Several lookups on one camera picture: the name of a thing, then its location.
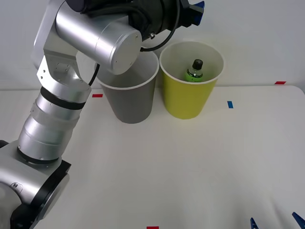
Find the cup rim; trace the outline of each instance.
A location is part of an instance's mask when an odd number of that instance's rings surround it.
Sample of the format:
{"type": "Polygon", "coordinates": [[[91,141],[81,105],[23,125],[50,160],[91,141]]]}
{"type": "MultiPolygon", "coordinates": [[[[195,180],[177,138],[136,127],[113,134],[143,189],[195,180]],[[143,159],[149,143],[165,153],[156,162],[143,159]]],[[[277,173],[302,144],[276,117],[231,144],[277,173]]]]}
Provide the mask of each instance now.
{"type": "Polygon", "coordinates": [[[158,56],[157,56],[154,52],[151,52],[151,53],[153,54],[154,58],[156,59],[157,68],[156,68],[155,73],[152,75],[152,77],[149,78],[147,81],[143,82],[142,84],[139,84],[139,85],[136,85],[136,86],[133,86],[133,87],[112,87],[112,86],[109,86],[109,85],[103,83],[102,81],[100,81],[99,78],[96,77],[96,79],[97,79],[97,81],[98,81],[102,86],[107,87],[107,88],[110,88],[110,89],[114,89],[114,90],[126,91],[126,90],[132,90],[132,89],[136,89],[136,88],[142,87],[142,86],[148,84],[150,81],[152,81],[152,80],[156,77],[156,75],[157,75],[157,73],[158,73],[158,71],[159,71],[159,69],[160,69],[160,62],[159,62],[158,56]]]}
{"type": "Polygon", "coordinates": [[[175,81],[178,81],[178,82],[181,82],[181,83],[184,83],[184,84],[192,84],[192,85],[208,84],[208,83],[211,83],[211,82],[213,82],[213,81],[215,81],[215,80],[218,80],[218,79],[222,76],[222,74],[223,74],[223,72],[224,72],[224,69],[225,69],[225,67],[226,67],[226,62],[225,62],[224,56],[223,56],[216,48],[214,48],[213,46],[211,46],[211,45],[209,45],[209,44],[207,44],[207,43],[200,42],[200,41],[194,41],[194,40],[183,40],[183,41],[174,42],[174,43],[168,45],[168,46],[167,46],[165,49],[163,49],[163,51],[161,52],[161,55],[160,55],[160,58],[159,58],[159,62],[160,62],[160,67],[161,67],[162,71],[163,71],[167,76],[169,76],[170,78],[172,78],[172,79],[175,80],[175,81]],[[206,46],[211,47],[211,48],[214,49],[216,52],[218,52],[218,54],[221,56],[221,58],[222,58],[222,60],[223,60],[223,62],[224,62],[223,69],[222,69],[221,72],[218,74],[218,76],[216,76],[215,78],[213,78],[213,79],[211,79],[211,80],[209,80],[209,81],[204,81],[204,82],[200,82],[200,83],[192,83],[192,82],[187,82],[187,81],[179,80],[179,79],[173,77],[172,75],[170,75],[170,74],[164,69],[163,64],[162,64],[162,62],[161,62],[161,59],[162,59],[162,57],[163,57],[164,52],[165,52],[167,49],[169,49],[171,46],[173,46],[173,45],[180,44],[180,43],[186,43],[186,42],[194,42],[194,43],[204,44],[204,45],[206,45],[206,46]]]}

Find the paper cup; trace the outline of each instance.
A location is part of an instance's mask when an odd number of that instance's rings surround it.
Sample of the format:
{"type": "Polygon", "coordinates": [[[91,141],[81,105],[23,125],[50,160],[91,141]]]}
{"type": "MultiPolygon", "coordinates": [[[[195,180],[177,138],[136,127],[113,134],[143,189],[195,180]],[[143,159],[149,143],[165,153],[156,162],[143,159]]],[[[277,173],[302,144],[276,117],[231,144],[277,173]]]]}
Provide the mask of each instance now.
{"type": "Polygon", "coordinates": [[[110,106],[124,123],[139,123],[152,111],[159,60],[153,52],[142,52],[132,67],[121,75],[100,69],[97,75],[110,106]]]}
{"type": "Polygon", "coordinates": [[[202,111],[224,69],[222,55],[202,42],[184,41],[167,46],[161,53],[163,98],[167,111],[181,119],[195,118],[202,111]],[[195,59],[203,61],[205,82],[184,81],[184,74],[195,59]]]}

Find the bottle cap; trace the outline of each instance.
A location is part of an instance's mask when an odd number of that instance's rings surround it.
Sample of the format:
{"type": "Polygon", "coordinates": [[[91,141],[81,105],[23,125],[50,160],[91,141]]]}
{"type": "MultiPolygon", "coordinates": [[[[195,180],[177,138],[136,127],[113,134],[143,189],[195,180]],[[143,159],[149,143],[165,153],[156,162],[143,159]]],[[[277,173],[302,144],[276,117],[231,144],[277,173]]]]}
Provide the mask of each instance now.
{"type": "Polygon", "coordinates": [[[193,63],[193,68],[195,70],[201,70],[202,69],[202,65],[203,65],[203,61],[202,60],[199,60],[199,59],[196,59],[193,63]]]}

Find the yellow cup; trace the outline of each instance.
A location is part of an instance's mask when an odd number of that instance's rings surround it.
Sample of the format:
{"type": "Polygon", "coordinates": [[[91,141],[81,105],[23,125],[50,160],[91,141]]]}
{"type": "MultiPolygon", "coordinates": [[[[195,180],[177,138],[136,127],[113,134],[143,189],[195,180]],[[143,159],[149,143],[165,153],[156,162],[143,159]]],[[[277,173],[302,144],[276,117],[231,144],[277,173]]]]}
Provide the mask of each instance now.
{"type": "Polygon", "coordinates": [[[163,96],[167,111],[176,118],[195,118],[202,111],[224,69],[224,58],[202,42],[183,41],[167,46],[160,55],[163,96]],[[195,59],[203,61],[206,81],[184,81],[184,74],[195,59]]]}

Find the green bottle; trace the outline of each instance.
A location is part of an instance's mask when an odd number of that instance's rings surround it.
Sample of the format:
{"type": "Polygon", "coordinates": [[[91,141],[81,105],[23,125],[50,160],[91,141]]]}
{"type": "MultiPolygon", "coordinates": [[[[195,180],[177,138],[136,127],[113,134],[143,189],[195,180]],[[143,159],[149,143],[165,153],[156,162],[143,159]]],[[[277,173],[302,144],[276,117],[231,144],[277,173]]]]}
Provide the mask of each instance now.
{"type": "Polygon", "coordinates": [[[203,79],[203,74],[202,74],[202,65],[203,61],[196,59],[192,65],[191,68],[187,69],[185,73],[185,80],[187,82],[193,82],[193,83],[199,83],[203,79]]]}

